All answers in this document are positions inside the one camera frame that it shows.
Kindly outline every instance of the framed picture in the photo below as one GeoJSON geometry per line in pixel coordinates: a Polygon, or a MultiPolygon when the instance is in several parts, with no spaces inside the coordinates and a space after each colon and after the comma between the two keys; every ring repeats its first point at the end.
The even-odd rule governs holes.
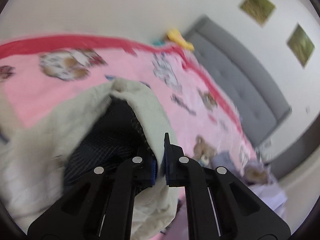
{"type": "Polygon", "coordinates": [[[245,0],[240,8],[259,25],[264,25],[276,6],[269,0],[245,0]]]}
{"type": "Polygon", "coordinates": [[[303,68],[305,68],[313,50],[315,49],[315,46],[299,24],[291,35],[287,44],[292,50],[293,54],[300,61],[303,68]]]}

